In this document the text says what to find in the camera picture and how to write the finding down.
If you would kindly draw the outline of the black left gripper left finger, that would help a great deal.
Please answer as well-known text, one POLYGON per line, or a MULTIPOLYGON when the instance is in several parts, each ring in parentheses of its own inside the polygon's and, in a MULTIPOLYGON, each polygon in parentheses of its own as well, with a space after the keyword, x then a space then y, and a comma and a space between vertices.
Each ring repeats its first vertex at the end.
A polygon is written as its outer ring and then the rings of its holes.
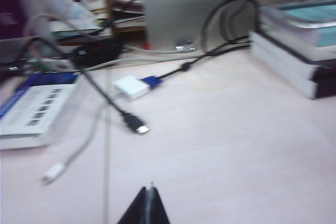
POLYGON ((147 189, 142 187, 117 224, 145 223, 145 200, 147 189))

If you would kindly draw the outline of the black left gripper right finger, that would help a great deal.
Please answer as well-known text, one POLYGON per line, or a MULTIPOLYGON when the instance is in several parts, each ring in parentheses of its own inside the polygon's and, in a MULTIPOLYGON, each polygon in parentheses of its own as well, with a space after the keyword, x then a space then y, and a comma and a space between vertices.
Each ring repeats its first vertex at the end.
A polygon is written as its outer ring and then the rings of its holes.
POLYGON ((149 223, 170 224, 158 189, 151 187, 150 193, 149 223))

